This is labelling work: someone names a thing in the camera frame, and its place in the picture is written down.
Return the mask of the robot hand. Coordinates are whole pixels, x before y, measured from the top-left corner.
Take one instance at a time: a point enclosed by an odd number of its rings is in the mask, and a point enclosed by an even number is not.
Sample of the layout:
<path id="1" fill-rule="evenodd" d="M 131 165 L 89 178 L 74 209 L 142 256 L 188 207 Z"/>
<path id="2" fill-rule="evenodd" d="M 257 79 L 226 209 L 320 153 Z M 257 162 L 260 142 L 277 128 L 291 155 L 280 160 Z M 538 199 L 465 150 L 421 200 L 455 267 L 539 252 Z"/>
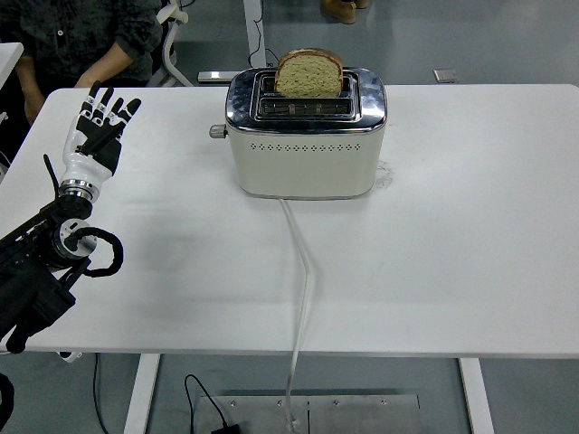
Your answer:
<path id="1" fill-rule="evenodd" d="M 121 97 L 115 99 L 112 87 L 105 89 L 103 94 L 99 91 L 100 83 L 97 81 L 71 123 L 62 154 L 66 167 L 62 184 L 74 180 L 100 188 L 117 170 L 121 138 L 138 112 L 141 100 L 126 102 Z"/>

